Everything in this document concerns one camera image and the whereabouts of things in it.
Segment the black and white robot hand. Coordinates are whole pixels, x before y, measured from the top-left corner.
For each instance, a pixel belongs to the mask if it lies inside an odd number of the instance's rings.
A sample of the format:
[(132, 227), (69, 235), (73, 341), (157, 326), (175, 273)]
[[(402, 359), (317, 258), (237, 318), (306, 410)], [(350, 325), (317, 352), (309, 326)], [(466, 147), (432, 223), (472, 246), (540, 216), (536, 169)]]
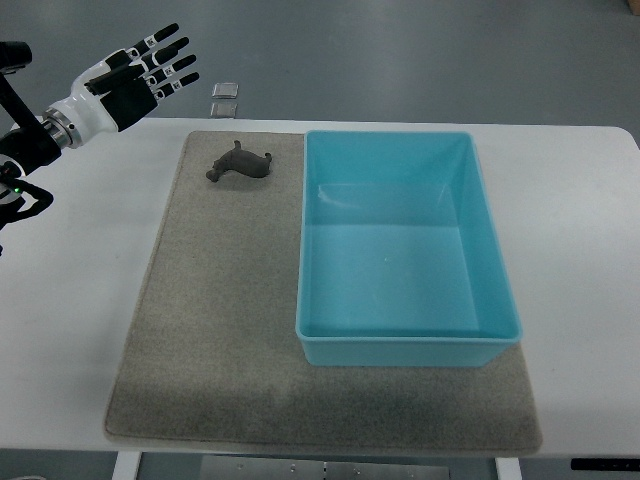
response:
[(76, 149), (98, 134), (122, 132), (196, 82), (198, 73), (185, 72), (196, 56), (180, 55), (189, 39), (176, 39), (178, 30), (172, 23), (80, 74), (69, 96), (43, 113), (43, 126), (59, 148)]

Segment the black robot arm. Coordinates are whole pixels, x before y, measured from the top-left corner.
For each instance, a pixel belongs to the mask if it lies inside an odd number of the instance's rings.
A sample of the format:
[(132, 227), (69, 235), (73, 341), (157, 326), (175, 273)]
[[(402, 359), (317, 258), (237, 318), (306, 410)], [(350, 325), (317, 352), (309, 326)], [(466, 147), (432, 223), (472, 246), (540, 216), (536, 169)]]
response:
[(31, 61), (32, 52), (26, 43), (1, 43), (1, 106), (18, 125), (1, 137), (2, 227), (37, 216), (54, 201), (49, 191), (23, 178), (57, 160), (61, 148), (6, 79)]

